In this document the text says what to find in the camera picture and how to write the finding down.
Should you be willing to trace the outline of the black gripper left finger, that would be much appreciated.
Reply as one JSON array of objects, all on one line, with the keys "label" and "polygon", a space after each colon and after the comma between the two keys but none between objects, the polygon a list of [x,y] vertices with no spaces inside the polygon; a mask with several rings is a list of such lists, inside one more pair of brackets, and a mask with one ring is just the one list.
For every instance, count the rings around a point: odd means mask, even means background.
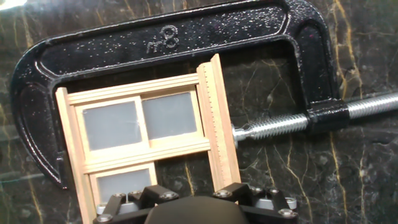
[{"label": "black gripper left finger", "polygon": [[102,214],[93,219],[94,224],[143,224],[149,212],[165,202],[179,198],[179,194],[160,185],[145,187],[143,191],[113,194]]}]

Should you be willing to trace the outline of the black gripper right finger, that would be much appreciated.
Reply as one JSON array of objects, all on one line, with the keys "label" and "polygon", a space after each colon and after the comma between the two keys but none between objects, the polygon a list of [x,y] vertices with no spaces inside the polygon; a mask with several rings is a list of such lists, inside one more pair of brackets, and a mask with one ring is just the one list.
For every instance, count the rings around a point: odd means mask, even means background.
[{"label": "black gripper right finger", "polygon": [[298,213],[275,187],[260,188],[232,183],[213,194],[214,198],[237,203],[249,223],[297,224]]}]

